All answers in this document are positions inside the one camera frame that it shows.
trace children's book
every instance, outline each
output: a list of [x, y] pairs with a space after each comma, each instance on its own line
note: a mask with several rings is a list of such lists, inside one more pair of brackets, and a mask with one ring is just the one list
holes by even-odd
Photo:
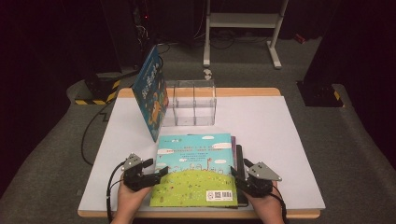
[[155, 142], [160, 133], [169, 102], [161, 61], [155, 46], [143, 63], [132, 90]]
[[237, 206], [229, 133], [162, 135], [156, 170], [168, 175], [154, 186], [150, 206]]

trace book cover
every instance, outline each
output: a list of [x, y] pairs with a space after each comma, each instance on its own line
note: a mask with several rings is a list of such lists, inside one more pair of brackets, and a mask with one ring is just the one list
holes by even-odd
[[132, 90], [155, 142], [169, 103], [161, 61], [155, 46], [143, 63]]
[[160, 136], [155, 169], [166, 166], [150, 206], [237, 206], [229, 133]]

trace transparent container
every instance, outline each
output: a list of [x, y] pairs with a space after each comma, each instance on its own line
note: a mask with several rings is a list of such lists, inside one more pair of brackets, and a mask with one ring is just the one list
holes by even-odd
[[208, 126], [215, 124], [216, 87], [213, 80], [166, 82], [169, 106], [163, 126]]

